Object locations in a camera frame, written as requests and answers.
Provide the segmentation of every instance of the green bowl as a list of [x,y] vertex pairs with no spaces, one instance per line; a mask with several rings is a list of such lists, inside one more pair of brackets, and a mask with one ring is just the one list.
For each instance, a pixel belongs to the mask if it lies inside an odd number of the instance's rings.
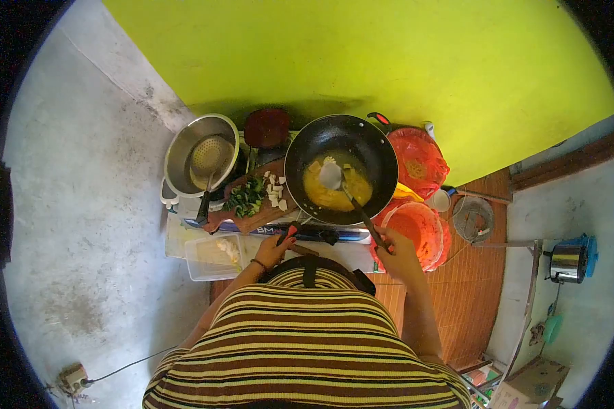
[[546,341],[547,344],[552,344],[559,335],[559,330],[562,329],[562,321],[564,321],[564,319],[561,314],[553,315],[546,320],[544,324],[545,329],[543,330],[543,340]]

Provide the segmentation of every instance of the bracelet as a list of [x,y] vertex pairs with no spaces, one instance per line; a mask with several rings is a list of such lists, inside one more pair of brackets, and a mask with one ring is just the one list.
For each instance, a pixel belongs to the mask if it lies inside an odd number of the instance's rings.
[[255,263],[259,264],[260,266],[262,266],[262,268],[264,269],[264,273],[266,273],[268,271],[268,268],[266,268],[266,266],[264,266],[264,263],[262,263],[261,261],[257,260],[256,258],[251,259],[250,262],[255,262]]

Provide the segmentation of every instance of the cardboard box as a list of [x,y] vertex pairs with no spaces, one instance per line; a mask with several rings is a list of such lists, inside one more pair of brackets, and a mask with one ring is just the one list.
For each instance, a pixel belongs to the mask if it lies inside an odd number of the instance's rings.
[[499,384],[487,408],[537,409],[555,396],[568,371],[567,366],[536,357]]

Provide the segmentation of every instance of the stove knob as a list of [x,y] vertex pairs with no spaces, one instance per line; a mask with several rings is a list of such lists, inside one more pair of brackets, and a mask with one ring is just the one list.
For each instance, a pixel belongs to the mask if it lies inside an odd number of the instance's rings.
[[339,241],[339,233],[333,230],[323,230],[318,235],[329,245],[335,245],[335,243]]

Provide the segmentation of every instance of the wooden cutting board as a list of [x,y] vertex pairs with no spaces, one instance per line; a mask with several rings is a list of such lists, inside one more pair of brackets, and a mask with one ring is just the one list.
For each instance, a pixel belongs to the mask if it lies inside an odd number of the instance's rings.
[[[245,176],[241,176],[231,184],[225,187],[225,198],[230,196],[230,192],[232,192],[232,188],[238,186],[240,184],[245,184],[248,181],[249,177],[252,176],[263,176],[266,171],[269,171],[275,176],[284,176],[284,158],[274,160],[270,163],[263,165],[261,168],[256,168]],[[268,181],[264,184],[264,192],[266,192],[266,185]],[[244,217],[238,218],[234,215],[234,210],[220,210],[220,211],[211,211],[207,216],[207,224],[202,228],[205,232],[213,233],[218,230],[221,223],[227,219],[232,219],[234,224],[239,228],[241,233],[250,233],[258,227],[262,227],[263,225],[272,222],[273,220],[286,215],[298,208],[296,202],[291,198],[289,194],[289,190],[286,185],[284,185],[284,190],[282,191],[282,198],[287,201],[287,210],[282,211],[280,208],[273,208],[270,206],[270,200],[267,197],[264,197],[262,201],[261,210],[259,213],[255,214],[252,217]]]

